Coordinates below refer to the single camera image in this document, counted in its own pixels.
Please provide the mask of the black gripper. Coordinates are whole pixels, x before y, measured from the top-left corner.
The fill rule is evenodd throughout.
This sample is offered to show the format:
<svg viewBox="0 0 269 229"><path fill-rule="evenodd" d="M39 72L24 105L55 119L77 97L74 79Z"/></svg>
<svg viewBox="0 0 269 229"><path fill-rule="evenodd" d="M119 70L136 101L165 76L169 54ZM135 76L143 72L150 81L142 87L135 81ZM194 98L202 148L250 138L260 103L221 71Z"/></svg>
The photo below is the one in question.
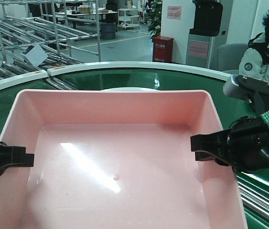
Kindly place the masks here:
<svg viewBox="0 0 269 229"><path fill-rule="evenodd" d="M269 128L262 119L244 116L229 127L191 136L195 161L212 160L220 166L232 166L234 172L257 173L269 169Z"/></svg>

